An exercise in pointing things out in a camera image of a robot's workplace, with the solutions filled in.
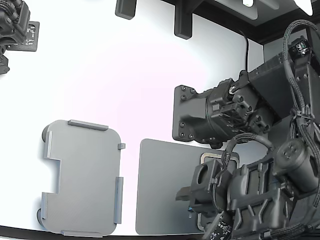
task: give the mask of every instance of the mounting plate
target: mounting plate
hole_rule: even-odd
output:
[[[7,45],[8,51],[23,51],[23,52],[36,52],[38,49],[40,22],[29,21],[29,26],[26,33],[26,39],[20,44]]]

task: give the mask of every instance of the black mounting bracket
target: black mounting bracket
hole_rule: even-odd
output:
[[[178,0],[175,5],[174,35],[183,39],[192,37],[193,12],[204,0]]]
[[[40,22],[29,21],[24,42],[9,44],[6,46],[6,50],[36,52],[38,49],[39,28],[40,28]]]
[[[116,0],[115,15],[131,20],[136,14],[137,0]]]

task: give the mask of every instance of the black cable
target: black cable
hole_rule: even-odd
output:
[[[243,141],[249,142],[249,141],[256,141],[258,143],[261,143],[263,145],[265,145],[268,148],[268,152],[269,151],[273,151],[275,148],[273,146],[273,144],[266,138],[264,138],[263,136],[259,136],[259,135],[255,135],[253,133],[241,133],[239,135],[236,135],[235,137],[233,137],[227,144],[225,150],[223,151],[223,154],[221,156],[221,162],[223,165],[223,168],[220,172],[217,173],[217,175],[215,176],[215,178],[213,179],[213,185],[212,185],[212,203],[213,206],[221,213],[223,211],[222,208],[220,208],[217,205],[217,201],[216,201],[216,188],[217,185],[219,184],[219,180],[220,177],[222,176],[222,174],[227,170],[228,168],[228,164],[231,158],[231,154],[235,148],[235,146],[239,143],[243,143]]]
[[[239,32],[244,36],[246,41],[246,49],[245,49],[245,70],[248,72],[248,55],[249,55],[249,40],[243,31],[239,30]]]
[[[306,105],[304,96],[300,90],[294,73],[289,63],[289,37],[294,28],[300,25],[307,25],[312,28],[320,39],[320,32],[316,25],[307,20],[297,20],[292,22],[286,29],[283,37],[283,57],[284,57],[284,70],[285,75],[291,86],[291,94],[294,100],[294,107],[292,112],[292,120],[290,123],[290,138],[296,138],[297,133],[305,141],[306,145],[311,149],[311,152],[315,158],[317,171],[318,171],[318,188],[317,193],[312,203],[312,207],[308,209],[302,223],[285,227],[278,230],[271,231],[271,237],[277,240],[292,240],[302,235],[306,230],[309,231],[310,221],[312,220],[312,213],[317,209],[320,204],[320,149],[315,140],[310,136],[307,125],[313,122],[313,116],[308,105]]]
[[[0,0],[0,8],[3,9],[9,17],[16,12],[15,6],[5,0]]]

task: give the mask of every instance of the gray plastic lid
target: gray plastic lid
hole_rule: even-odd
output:
[[[76,237],[110,235],[121,223],[123,178],[116,131],[58,120],[43,133],[44,158],[60,161],[58,193],[42,193],[38,221],[48,231]]]

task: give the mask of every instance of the black clamp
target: black clamp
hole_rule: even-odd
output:
[[[137,0],[116,0],[115,15],[131,20],[136,15]]]
[[[182,39],[192,37],[193,12],[204,0],[177,0],[175,4],[174,34]],[[137,0],[117,0],[115,15],[131,20],[135,17]]]
[[[204,0],[178,0],[175,5],[174,35],[182,39],[192,37],[193,12]]]

